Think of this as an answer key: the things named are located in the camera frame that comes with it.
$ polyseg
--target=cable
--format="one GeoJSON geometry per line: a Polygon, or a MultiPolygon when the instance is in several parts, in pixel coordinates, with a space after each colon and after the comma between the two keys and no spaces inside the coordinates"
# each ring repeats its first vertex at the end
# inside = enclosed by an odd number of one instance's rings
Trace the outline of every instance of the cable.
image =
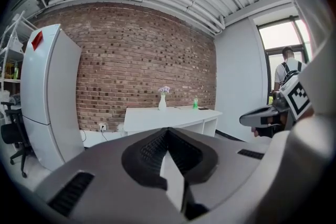
{"type": "Polygon", "coordinates": [[[103,129],[101,129],[101,135],[104,136],[104,131],[103,131],[103,129]]]}
{"type": "Polygon", "coordinates": [[[85,139],[82,141],[82,142],[84,142],[85,140],[86,140],[86,133],[85,133],[85,131],[84,130],[82,130],[83,132],[84,132],[84,135],[85,135],[85,139]]]}

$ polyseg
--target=black office chair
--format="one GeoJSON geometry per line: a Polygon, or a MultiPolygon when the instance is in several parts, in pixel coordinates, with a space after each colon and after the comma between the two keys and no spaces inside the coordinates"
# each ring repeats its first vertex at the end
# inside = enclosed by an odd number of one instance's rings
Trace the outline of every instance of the black office chair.
{"type": "Polygon", "coordinates": [[[22,120],[22,111],[11,110],[11,106],[14,105],[8,102],[1,102],[2,105],[6,105],[9,109],[5,110],[6,115],[9,116],[11,123],[1,126],[1,136],[3,141],[6,144],[20,144],[21,149],[19,149],[13,156],[10,158],[10,164],[14,164],[13,159],[22,156],[21,159],[21,172],[24,178],[27,177],[27,174],[23,171],[25,166],[26,156],[33,152],[33,149],[29,143],[27,132],[22,120]]]}

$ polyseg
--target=window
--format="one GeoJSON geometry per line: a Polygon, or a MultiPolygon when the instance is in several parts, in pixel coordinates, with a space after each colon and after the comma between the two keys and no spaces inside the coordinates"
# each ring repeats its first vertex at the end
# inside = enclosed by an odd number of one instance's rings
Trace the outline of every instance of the window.
{"type": "Polygon", "coordinates": [[[298,17],[258,26],[262,43],[264,44],[266,63],[268,64],[268,89],[274,89],[275,70],[283,62],[282,49],[291,46],[295,59],[301,62],[312,58],[310,39],[307,28],[298,17]]]}

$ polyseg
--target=white desk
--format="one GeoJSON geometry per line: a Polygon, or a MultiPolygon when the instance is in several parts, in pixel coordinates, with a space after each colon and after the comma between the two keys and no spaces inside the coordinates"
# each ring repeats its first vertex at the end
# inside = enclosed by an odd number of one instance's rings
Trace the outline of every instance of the white desk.
{"type": "Polygon", "coordinates": [[[214,136],[221,112],[193,109],[192,106],[171,106],[165,111],[157,108],[127,108],[124,130],[128,135],[147,130],[176,127],[214,136]]]}

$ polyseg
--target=brick wall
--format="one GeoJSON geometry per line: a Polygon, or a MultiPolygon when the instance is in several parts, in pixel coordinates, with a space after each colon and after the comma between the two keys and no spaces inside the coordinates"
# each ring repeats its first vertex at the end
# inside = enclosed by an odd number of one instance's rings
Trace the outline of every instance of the brick wall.
{"type": "Polygon", "coordinates": [[[77,76],[79,127],[115,131],[127,107],[157,106],[158,88],[171,87],[167,106],[214,109],[216,52],[213,38],[156,10],[127,4],[94,3],[44,13],[43,27],[61,23],[82,48],[77,76]]]}

